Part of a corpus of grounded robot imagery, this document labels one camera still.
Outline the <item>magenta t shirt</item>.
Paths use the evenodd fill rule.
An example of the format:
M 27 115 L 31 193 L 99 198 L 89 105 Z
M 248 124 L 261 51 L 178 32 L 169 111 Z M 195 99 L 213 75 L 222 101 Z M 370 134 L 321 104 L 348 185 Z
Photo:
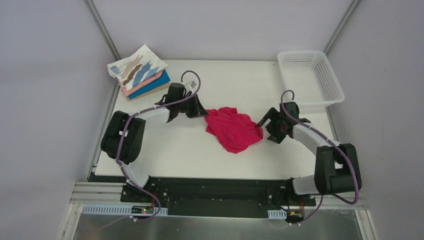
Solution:
M 205 131 L 215 136 L 223 148 L 233 154 L 245 151 L 264 138 L 263 129 L 251 117 L 234 107 L 208 109 Z

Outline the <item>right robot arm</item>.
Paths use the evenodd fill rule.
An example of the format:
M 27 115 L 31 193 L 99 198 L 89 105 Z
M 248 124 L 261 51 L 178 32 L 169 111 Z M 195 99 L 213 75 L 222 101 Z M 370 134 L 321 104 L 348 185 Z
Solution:
M 362 187 L 356 148 L 351 143 L 330 140 L 306 118 L 299 117 L 295 102 L 285 102 L 279 109 L 270 108 L 257 123 L 269 133 L 267 138 L 280 144 L 289 137 L 303 144 L 315 156 L 314 173 L 291 180 L 284 190 L 284 200 L 296 205 L 306 194 L 337 195 L 358 193 Z

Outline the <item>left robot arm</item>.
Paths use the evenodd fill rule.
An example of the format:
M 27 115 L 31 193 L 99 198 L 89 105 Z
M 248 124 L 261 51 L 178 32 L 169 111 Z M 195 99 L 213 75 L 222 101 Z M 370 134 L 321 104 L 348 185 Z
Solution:
M 127 182 L 135 187 L 133 195 L 140 202 L 149 201 L 153 195 L 153 189 L 146 185 L 149 173 L 141 154 L 145 130 L 169 123 L 180 113 L 188 118 L 206 117 L 208 113 L 197 96 L 197 85 L 193 80 L 185 84 L 173 82 L 152 110 L 132 119 L 131 113 L 118 110 L 108 123 L 100 148 L 119 165 Z

